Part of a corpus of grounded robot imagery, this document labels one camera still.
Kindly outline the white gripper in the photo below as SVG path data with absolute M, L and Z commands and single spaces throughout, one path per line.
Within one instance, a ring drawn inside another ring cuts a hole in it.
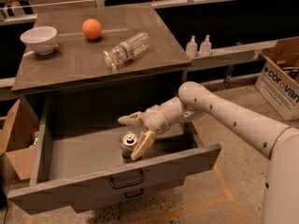
M 128 116 L 118 118 L 118 123 L 127 126 L 143 126 L 148 129 L 146 132 L 141 132 L 137 144 L 131 154 L 133 161 L 138 160 L 143 156 L 155 142 L 156 133 L 162 134 L 169 130 L 170 124 L 163 109 L 159 105 L 154 105 L 148 108 L 143 114 L 137 111 Z

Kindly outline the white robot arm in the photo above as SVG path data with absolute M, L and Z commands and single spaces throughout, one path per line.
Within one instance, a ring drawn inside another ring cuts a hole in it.
M 122 125 L 145 128 L 131 159 L 143 156 L 157 135 L 201 112 L 214 117 L 270 160 L 262 224 L 299 224 L 299 130 L 224 100 L 199 83 L 185 82 L 176 97 L 118 119 Z

